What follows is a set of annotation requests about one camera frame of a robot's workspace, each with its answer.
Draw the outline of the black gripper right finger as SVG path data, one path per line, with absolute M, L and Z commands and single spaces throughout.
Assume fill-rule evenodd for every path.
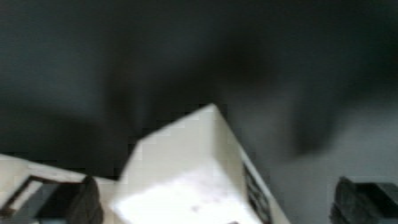
M 332 224 L 398 224 L 398 185 L 341 177 L 328 218 Z

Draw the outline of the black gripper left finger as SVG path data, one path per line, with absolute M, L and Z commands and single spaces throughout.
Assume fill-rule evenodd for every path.
M 67 224 L 103 224 L 103 207 L 99 202 L 99 188 L 90 176 L 78 183 L 76 195 L 67 207 Z

